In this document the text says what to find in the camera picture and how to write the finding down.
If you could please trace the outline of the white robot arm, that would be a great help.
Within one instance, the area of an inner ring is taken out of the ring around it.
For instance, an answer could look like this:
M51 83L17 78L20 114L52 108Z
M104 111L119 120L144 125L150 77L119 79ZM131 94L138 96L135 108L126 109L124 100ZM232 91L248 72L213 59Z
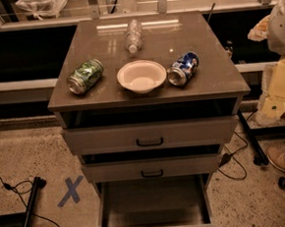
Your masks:
M270 12L252 28L249 40L268 42L268 49L280 55L275 65L266 65L262 73L262 95L258 100L256 121L268 125L285 112L285 0L279 0Z

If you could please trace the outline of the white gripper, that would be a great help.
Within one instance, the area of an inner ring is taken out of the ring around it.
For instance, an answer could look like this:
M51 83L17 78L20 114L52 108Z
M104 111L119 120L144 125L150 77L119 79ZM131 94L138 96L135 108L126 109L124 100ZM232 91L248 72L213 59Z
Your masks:
M262 73L256 121L268 125L279 120L285 112L285 56L275 65L266 65Z

